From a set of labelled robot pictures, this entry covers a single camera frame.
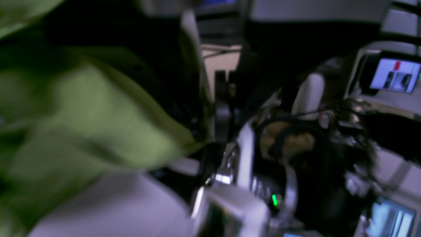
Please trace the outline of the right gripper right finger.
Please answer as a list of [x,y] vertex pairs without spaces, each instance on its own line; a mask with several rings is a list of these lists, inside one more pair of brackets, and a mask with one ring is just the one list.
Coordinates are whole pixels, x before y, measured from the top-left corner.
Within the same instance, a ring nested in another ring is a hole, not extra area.
[[234,71],[229,138],[288,79],[370,42],[387,0],[242,0],[245,47]]

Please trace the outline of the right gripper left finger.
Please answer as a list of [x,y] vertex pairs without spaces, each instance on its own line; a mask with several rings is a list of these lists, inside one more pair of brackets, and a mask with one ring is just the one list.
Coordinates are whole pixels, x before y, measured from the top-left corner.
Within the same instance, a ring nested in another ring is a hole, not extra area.
[[195,0],[65,0],[43,19],[47,39],[131,77],[196,141],[209,134],[209,84]]

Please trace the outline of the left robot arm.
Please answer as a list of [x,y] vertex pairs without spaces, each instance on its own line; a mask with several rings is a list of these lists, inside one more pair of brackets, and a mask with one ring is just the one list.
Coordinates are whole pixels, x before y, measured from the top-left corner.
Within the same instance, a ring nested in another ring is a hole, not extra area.
[[247,123],[194,211],[193,237],[350,237],[369,224],[382,193],[364,126],[321,110],[325,78],[313,72],[290,111],[276,102]]

